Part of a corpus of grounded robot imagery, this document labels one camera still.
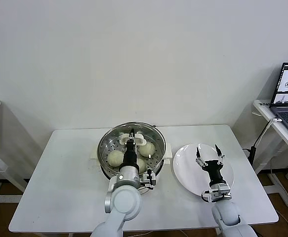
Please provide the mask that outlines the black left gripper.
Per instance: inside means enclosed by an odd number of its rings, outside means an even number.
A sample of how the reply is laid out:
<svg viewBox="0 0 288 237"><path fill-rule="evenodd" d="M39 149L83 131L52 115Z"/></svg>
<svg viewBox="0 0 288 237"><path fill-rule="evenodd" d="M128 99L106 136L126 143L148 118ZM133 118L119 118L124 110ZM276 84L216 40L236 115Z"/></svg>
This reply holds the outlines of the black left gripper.
<svg viewBox="0 0 288 237"><path fill-rule="evenodd" d="M126 152L123 156L123 166L137 167L137 154L135 152L135 133L132 128L129 134L128 142L126 143Z"/></svg>

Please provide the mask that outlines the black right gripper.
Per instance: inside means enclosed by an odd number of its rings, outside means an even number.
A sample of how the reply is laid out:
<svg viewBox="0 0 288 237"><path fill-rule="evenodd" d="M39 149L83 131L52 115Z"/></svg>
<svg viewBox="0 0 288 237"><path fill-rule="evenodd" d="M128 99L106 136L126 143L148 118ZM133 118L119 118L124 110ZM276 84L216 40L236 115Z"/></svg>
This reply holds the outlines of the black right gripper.
<svg viewBox="0 0 288 237"><path fill-rule="evenodd" d="M224 155L217 145L215 145L217 152L218 160L206 160L201 159L201 154L199 148L196 150L196 163L203 168L203 171L206 171L210 178L209 186L216 184L225 184L226 181L223 179L223 176L220 173L220 170L223 168L223 159Z"/></svg>

